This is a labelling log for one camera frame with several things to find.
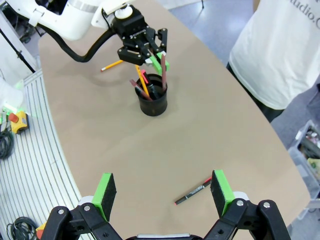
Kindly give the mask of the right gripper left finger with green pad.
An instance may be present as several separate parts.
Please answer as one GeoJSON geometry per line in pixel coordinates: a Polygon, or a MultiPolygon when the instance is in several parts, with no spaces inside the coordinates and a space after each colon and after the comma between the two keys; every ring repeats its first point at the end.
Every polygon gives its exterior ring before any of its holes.
{"type": "Polygon", "coordinates": [[[91,234],[96,240],[120,240],[120,235],[110,224],[110,215],[116,196],[112,173],[104,173],[93,198],[70,210],[54,207],[45,223],[42,240],[78,240],[91,234]]]}

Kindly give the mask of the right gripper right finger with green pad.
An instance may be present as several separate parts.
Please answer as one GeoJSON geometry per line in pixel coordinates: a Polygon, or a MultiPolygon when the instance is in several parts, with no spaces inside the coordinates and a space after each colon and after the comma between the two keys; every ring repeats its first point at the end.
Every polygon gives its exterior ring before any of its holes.
{"type": "Polygon", "coordinates": [[[235,197],[223,170],[213,170],[210,191],[219,219],[205,235],[205,240],[232,240],[238,230],[249,231],[254,240],[289,240],[283,217],[277,204],[262,200],[235,197]]]}

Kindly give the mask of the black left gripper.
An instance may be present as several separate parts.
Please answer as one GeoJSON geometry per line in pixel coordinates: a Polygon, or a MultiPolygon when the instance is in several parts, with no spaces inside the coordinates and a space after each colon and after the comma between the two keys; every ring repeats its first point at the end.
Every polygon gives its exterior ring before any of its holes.
{"type": "Polygon", "coordinates": [[[167,28],[159,29],[157,32],[160,44],[156,50],[156,56],[149,51],[146,54],[132,51],[141,48],[136,41],[150,50],[155,47],[155,29],[146,23],[145,17],[137,8],[123,7],[116,10],[111,29],[122,41],[122,47],[117,51],[120,60],[138,66],[152,66],[156,72],[162,71],[162,55],[167,54],[167,28]]]}

